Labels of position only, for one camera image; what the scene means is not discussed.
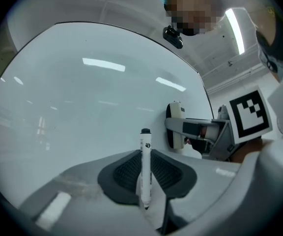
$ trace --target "white marker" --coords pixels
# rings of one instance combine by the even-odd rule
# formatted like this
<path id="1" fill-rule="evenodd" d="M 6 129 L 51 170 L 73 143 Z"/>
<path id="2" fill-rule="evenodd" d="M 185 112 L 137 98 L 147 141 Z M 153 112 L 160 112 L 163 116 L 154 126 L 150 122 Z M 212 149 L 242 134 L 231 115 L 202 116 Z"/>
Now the white marker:
<path id="1" fill-rule="evenodd" d="M 151 200 L 151 133 L 150 129 L 141 130 L 141 201 L 145 209 L 148 209 Z"/>

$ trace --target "white wall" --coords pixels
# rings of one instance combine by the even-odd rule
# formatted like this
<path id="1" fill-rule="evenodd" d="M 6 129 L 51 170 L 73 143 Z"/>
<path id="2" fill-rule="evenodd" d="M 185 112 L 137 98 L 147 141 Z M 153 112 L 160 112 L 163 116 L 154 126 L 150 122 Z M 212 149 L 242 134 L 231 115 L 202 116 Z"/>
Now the white wall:
<path id="1" fill-rule="evenodd" d="M 215 118 L 217 118 L 219 107 L 222 104 L 224 104 L 226 101 L 233 99 L 237 93 L 240 93 L 241 91 L 245 91 L 246 89 L 249 89 L 256 85 L 259 86 L 266 100 L 270 118 L 271 118 L 272 125 L 273 125 L 273 130 L 263 135 L 262 138 L 276 140 L 280 138 L 282 134 L 277 127 L 276 114 L 274 113 L 272 107 L 267 102 L 267 98 L 278 87 L 279 83 L 276 81 L 273 75 L 267 70 L 262 70 L 227 88 L 224 88 L 220 91 L 210 94 L 209 99 L 210 99 L 210 103 L 212 106 L 214 116 Z"/>

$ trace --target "ceiling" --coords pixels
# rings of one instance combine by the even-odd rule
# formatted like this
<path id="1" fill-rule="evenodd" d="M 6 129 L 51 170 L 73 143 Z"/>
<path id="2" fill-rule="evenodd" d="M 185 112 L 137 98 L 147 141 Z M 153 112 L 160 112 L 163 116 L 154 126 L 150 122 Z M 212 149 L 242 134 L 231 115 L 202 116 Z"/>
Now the ceiling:
<path id="1" fill-rule="evenodd" d="M 124 27 L 178 54 L 200 73 L 208 89 L 260 63 L 253 24 L 243 9 L 234 9 L 234 13 L 244 40 L 242 55 L 227 17 L 211 32 L 182 35 L 181 50 L 173 47 L 162 37 L 170 20 L 160 0 L 19 0 L 8 14 L 7 23 L 17 50 L 58 22 L 90 21 Z"/>

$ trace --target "black and white fiducial marker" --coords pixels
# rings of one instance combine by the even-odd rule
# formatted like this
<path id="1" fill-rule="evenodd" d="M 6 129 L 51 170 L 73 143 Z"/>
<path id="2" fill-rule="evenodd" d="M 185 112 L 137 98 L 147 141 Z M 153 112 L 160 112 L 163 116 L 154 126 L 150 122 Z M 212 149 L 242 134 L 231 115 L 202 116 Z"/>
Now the black and white fiducial marker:
<path id="1" fill-rule="evenodd" d="M 237 94 L 226 103 L 235 144 L 257 138 L 272 130 L 266 101 L 258 86 Z"/>
<path id="2" fill-rule="evenodd" d="M 145 209 L 149 208 L 151 201 L 151 169 L 150 169 L 150 153 L 151 153 L 151 133 L 150 129 L 141 130 L 141 201 Z"/>

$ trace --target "person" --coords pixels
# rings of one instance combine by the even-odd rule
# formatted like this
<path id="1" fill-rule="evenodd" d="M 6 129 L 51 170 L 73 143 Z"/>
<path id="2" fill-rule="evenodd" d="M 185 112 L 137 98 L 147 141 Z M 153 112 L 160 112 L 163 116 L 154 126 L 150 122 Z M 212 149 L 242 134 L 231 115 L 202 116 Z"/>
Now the person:
<path id="1" fill-rule="evenodd" d="M 246 10 L 255 27 L 259 59 L 277 81 L 283 79 L 283 0 L 161 0 L 177 31 L 194 36 L 214 29 L 230 8 Z M 241 163 L 270 140 L 248 141 L 232 157 Z"/>

